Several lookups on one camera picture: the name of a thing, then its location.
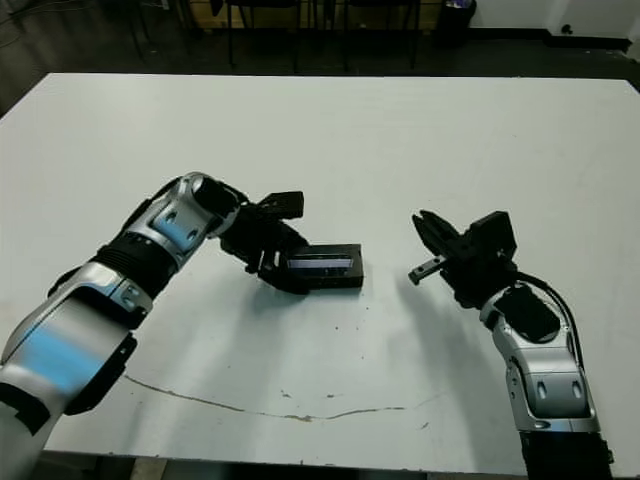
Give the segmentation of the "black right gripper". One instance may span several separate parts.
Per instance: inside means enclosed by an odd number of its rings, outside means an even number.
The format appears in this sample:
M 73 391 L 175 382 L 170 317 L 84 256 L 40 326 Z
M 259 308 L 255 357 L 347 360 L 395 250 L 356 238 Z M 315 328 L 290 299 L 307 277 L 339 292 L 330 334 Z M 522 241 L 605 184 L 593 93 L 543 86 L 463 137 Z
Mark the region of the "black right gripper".
M 413 215 L 412 221 L 422 243 L 434 255 L 409 271 L 414 285 L 439 273 L 463 308 L 480 309 L 514 282 L 517 244 L 513 233 L 460 234 L 447 220 L 426 210 Z

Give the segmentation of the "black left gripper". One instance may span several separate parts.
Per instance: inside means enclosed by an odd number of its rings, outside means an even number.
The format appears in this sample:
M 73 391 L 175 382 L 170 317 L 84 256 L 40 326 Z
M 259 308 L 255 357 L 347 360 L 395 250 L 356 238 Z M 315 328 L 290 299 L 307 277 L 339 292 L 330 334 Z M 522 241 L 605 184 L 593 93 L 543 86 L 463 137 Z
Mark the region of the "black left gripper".
M 278 251 L 308 247 L 309 242 L 277 214 L 266 207 L 243 205 L 231 227 L 220 236 L 222 250 L 245 264 L 247 273 L 258 277 L 279 291 L 307 295 L 306 281 L 288 269 L 263 265 L 263 256 L 273 259 Z

